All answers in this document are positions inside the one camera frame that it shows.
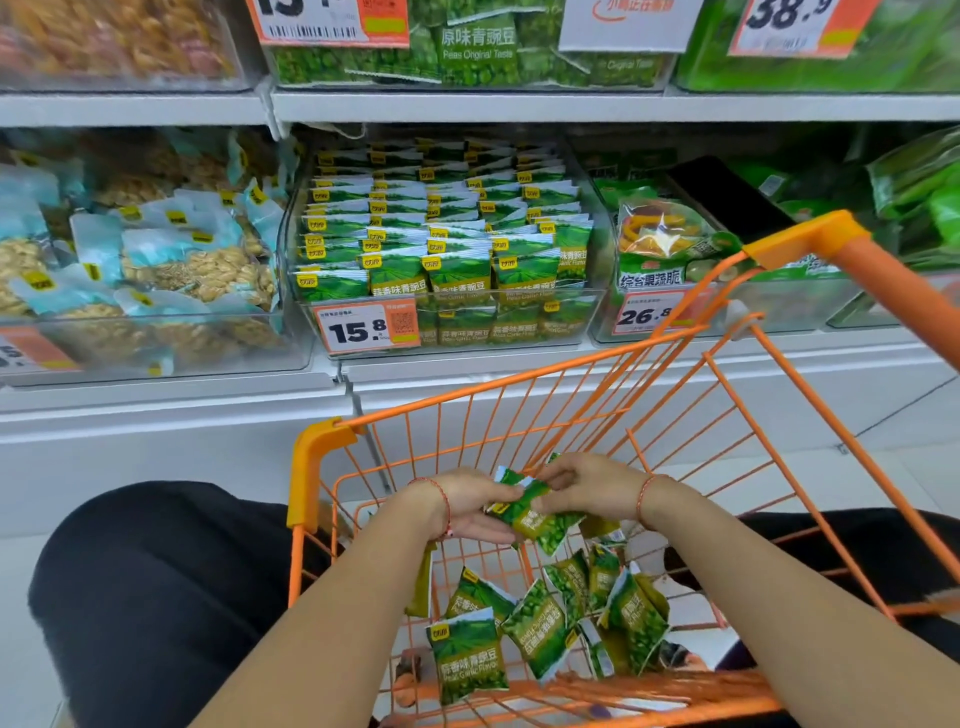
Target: white sign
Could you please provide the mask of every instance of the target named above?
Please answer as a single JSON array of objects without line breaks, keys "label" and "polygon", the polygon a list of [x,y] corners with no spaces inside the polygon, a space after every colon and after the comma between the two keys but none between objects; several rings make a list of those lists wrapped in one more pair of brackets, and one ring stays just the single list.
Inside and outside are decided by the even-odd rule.
[{"label": "white sign", "polygon": [[[614,336],[624,336],[631,333],[652,331],[666,319],[677,304],[684,299],[688,288],[669,291],[643,293],[635,291],[628,293],[616,315],[616,324],[613,325]],[[674,321],[673,328],[689,326],[688,317]]]},{"label": "white sign", "polygon": [[703,0],[566,0],[562,51],[682,53]]},{"label": "white sign", "polygon": [[420,345],[414,299],[315,305],[313,315],[332,354]]}]

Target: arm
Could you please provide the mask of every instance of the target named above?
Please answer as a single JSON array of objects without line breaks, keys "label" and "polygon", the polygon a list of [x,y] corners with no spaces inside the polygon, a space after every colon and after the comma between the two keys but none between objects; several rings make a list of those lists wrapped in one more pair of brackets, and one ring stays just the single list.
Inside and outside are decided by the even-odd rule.
[{"label": "arm", "polygon": [[[515,539],[505,523],[478,510],[516,499],[518,489],[476,471],[436,479],[457,535],[507,544]],[[413,483],[389,498],[217,691],[192,728],[366,726],[423,550],[446,525],[446,501],[430,483]]]},{"label": "arm", "polygon": [[[626,520],[651,475],[571,453],[541,477],[566,490],[537,510]],[[684,558],[804,728],[957,724],[960,666],[689,486],[654,478],[640,516]]]}]

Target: store shelf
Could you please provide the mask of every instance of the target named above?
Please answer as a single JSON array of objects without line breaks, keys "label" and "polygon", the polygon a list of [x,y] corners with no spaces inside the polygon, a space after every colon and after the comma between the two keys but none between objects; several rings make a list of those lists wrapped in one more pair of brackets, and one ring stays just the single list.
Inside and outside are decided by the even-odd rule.
[{"label": "store shelf", "polygon": [[960,95],[692,94],[528,91],[282,91],[277,121],[669,122],[953,121]]},{"label": "store shelf", "polygon": [[273,81],[234,93],[0,93],[0,127],[269,126]]}]

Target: clear plastic bin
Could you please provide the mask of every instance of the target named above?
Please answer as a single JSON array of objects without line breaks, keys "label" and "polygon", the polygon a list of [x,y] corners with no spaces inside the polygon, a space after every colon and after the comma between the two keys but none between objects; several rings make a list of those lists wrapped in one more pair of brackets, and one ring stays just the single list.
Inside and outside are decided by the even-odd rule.
[{"label": "clear plastic bin", "polygon": [[894,91],[930,53],[953,4],[882,0],[851,54],[833,61],[731,56],[747,0],[707,0],[675,83],[691,91]]},{"label": "clear plastic bin", "polygon": [[9,0],[0,34],[10,90],[233,91],[263,69],[245,9],[217,0]]},{"label": "clear plastic bin", "polygon": [[[675,57],[560,53],[563,0],[408,0],[409,49],[264,46],[282,86],[414,85],[654,90]],[[465,13],[501,14],[463,22]]]}]

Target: qr code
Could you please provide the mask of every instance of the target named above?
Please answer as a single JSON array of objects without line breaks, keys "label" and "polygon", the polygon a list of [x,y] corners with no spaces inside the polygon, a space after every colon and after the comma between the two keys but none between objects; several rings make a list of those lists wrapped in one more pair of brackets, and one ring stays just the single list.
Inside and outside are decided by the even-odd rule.
[{"label": "qr code", "polygon": [[391,314],[393,330],[398,334],[417,333],[417,314],[409,311],[399,311]]}]

